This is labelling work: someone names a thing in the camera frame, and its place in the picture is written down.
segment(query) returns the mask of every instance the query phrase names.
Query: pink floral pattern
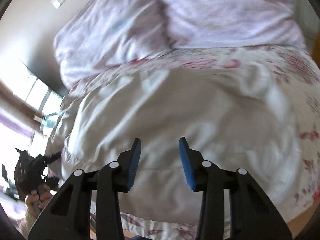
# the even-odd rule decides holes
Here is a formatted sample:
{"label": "pink floral pattern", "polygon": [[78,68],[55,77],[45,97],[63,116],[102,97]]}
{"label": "pink floral pattern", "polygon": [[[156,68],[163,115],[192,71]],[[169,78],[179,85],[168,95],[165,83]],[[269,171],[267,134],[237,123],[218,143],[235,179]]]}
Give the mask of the pink floral pattern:
{"label": "pink floral pattern", "polygon": [[180,236],[185,240],[193,240],[195,238],[195,232],[189,229],[176,228],[178,230]]}
{"label": "pink floral pattern", "polygon": [[[320,199],[320,170],[318,168],[318,164],[320,163],[320,152],[317,151],[315,159],[303,159],[302,161],[305,164],[304,168],[308,171],[310,179],[307,188],[303,188],[301,192],[303,196],[312,195],[312,201],[314,202]],[[294,195],[297,202],[299,201],[300,196],[301,194],[299,193]]]}
{"label": "pink floral pattern", "polygon": [[290,73],[299,76],[308,84],[312,84],[314,81],[319,82],[319,77],[315,71],[299,53],[295,51],[290,51],[289,53],[280,52],[279,56],[288,64],[287,70]]}
{"label": "pink floral pattern", "polygon": [[203,69],[203,68],[214,68],[216,66],[217,60],[200,60],[197,62],[187,62],[181,65],[183,68],[187,69]]}
{"label": "pink floral pattern", "polygon": [[313,113],[317,114],[318,117],[320,117],[319,101],[315,97],[309,96],[308,94],[306,94],[306,96],[308,106],[310,106]]}
{"label": "pink floral pattern", "polygon": [[241,62],[238,59],[232,59],[231,64],[224,66],[225,68],[237,68],[241,66]]}
{"label": "pink floral pattern", "polygon": [[309,139],[311,141],[315,140],[315,139],[320,139],[319,133],[315,130],[311,131],[311,132],[303,132],[299,134],[299,138],[304,140],[304,139]]}
{"label": "pink floral pattern", "polygon": [[151,229],[147,232],[147,236],[153,236],[153,235],[159,234],[161,232],[163,232],[162,229]]}
{"label": "pink floral pattern", "polygon": [[147,59],[141,59],[141,60],[134,59],[134,60],[130,61],[129,64],[130,65],[137,65],[137,64],[140,64],[140,63],[145,63],[147,61],[148,61]]}
{"label": "pink floral pattern", "polygon": [[141,224],[137,220],[135,220],[133,217],[131,217],[127,214],[124,214],[124,213],[121,213],[121,217],[129,223],[131,223],[137,227],[141,227]]}

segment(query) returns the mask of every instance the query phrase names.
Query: window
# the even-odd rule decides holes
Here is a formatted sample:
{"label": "window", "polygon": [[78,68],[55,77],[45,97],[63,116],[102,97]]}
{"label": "window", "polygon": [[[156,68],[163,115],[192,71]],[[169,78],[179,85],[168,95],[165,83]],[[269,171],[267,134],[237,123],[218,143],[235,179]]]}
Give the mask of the window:
{"label": "window", "polygon": [[[45,115],[59,112],[62,97],[33,75],[18,58],[1,58],[0,66],[2,67],[0,79],[16,96]],[[27,150],[33,157],[44,154],[51,131],[52,127],[46,127],[43,133],[35,132],[30,139],[15,133],[0,123],[0,163],[6,166],[8,179],[14,181],[14,169],[19,159],[15,147]]]}

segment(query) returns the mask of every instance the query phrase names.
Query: curtain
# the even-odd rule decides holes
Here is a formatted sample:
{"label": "curtain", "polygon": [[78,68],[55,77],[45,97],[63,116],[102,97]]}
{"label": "curtain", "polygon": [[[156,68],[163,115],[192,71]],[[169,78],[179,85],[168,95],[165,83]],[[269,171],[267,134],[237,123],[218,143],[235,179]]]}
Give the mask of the curtain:
{"label": "curtain", "polygon": [[19,97],[0,80],[0,123],[23,136],[31,138],[34,131],[40,130],[43,115]]}

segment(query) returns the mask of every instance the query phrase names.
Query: person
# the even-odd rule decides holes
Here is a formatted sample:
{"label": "person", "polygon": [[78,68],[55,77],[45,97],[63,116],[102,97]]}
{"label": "person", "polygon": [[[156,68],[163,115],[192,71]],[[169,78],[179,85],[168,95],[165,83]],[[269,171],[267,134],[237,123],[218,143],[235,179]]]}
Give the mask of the person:
{"label": "person", "polygon": [[34,203],[38,204],[40,210],[44,209],[49,201],[52,199],[52,194],[50,193],[50,187],[48,185],[44,185],[45,192],[42,195],[38,194],[29,194],[26,197],[26,214],[25,218],[21,221],[19,225],[19,231],[24,236],[24,238],[28,238],[29,231],[31,230],[33,224],[35,223],[38,215],[36,210],[34,209]]}

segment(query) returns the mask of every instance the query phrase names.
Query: white screw cap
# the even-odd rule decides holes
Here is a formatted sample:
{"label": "white screw cap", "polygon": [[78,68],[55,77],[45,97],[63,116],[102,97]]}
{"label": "white screw cap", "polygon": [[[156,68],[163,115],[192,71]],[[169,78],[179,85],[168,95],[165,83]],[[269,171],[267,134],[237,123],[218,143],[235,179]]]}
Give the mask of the white screw cap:
{"label": "white screw cap", "polygon": [[82,173],[83,173],[82,170],[75,170],[74,173],[73,173],[73,175],[75,175],[75,176],[80,176]]}
{"label": "white screw cap", "polygon": [[116,168],[116,167],[118,167],[119,166],[119,163],[118,162],[111,162],[110,164],[109,164],[109,167],[110,168]]}
{"label": "white screw cap", "polygon": [[244,168],[240,168],[240,169],[238,170],[238,172],[239,172],[239,174],[241,174],[241,175],[246,175],[246,174],[248,173],[247,170],[244,169]]}
{"label": "white screw cap", "polygon": [[211,166],[211,162],[209,162],[209,161],[203,161],[203,162],[202,162],[202,166],[204,166],[204,167],[210,167],[210,166]]}

